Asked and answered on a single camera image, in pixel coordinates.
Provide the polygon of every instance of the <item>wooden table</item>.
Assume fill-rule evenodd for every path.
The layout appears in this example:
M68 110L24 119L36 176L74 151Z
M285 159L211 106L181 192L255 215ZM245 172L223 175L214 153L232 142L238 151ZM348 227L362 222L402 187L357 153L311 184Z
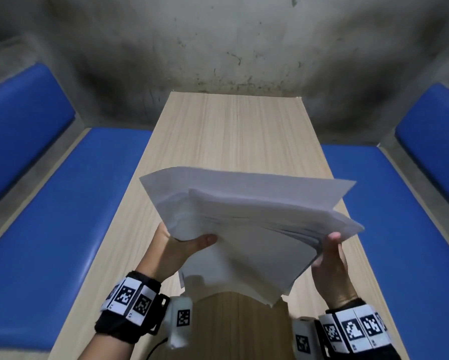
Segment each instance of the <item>wooden table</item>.
M300 98L172 92L49 359L76 359L93 336L103 298L139 262L160 221L138 178L173 166L332 178ZM343 202L336 210L348 214ZM407 359L359 239L348 240L344 251L358 293L378 309ZM176 275L162 292L181 293ZM288 305L269 308L235 293L206 298L195 304L192 346L161 346L153 360L293 359L289 315L317 317L325 304L309 271L284 300ZM143 337L133 359L145 359L160 339Z

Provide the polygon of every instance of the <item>sheet of paper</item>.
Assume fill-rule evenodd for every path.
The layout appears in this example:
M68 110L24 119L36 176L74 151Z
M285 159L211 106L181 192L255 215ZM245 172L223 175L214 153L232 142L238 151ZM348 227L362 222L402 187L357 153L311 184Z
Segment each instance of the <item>sheet of paper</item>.
M363 230L333 210L353 181L190 167L140 180L172 236L219 237L179 272L194 301L235 291L273 305L321 253L324 235Z

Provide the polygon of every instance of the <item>cable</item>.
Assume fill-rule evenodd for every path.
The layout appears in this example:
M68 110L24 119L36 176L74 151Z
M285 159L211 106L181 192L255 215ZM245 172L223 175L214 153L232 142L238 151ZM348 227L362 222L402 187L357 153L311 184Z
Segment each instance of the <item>cable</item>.
M164 340L162 340L161 342L157 343L156 346L153 347L153 348L151 349L151 351L149 352L148 357L146 357L146 360L149 360L149 357L151 356L151 354L153 353L153 351L155 351L156 348L157 348L159 345L164 344L166 341L168 341L168 338L167 338L167 337L166 337Z

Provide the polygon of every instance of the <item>blue bench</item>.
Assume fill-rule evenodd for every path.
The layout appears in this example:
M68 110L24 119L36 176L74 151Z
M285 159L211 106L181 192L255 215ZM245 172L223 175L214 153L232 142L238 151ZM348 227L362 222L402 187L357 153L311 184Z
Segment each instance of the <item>blue bench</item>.
M396 136L449 199L449 89L433 85ZM449 245L376 147L323 145L335 178L357 181L344 201L411 359L449 359Z
M0 195L73 118L41 64L0 85ZM0 237L0 348L51 350L150 136L91 129Z

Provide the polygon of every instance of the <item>person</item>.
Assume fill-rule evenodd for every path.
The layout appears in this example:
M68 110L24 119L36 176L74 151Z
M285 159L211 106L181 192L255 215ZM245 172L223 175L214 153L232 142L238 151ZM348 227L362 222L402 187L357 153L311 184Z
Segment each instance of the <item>person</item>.
M217 241L215 235L203 235L190 241L178 241L171 237L164 223L160 223L153 239L139 262L136 272L146 276L154 285L160 284L176 273L185 261L196 252ZM334 232L323 240L323 253L312 264L312 277L318 293L328 305L329 311L337 312L364 304L348 276L348 263L341 247L341 235ZM134 344L111 336L96 333L86 346L79 360L128 360ZM400 359L390 345L359 353L335 354L336 359Z

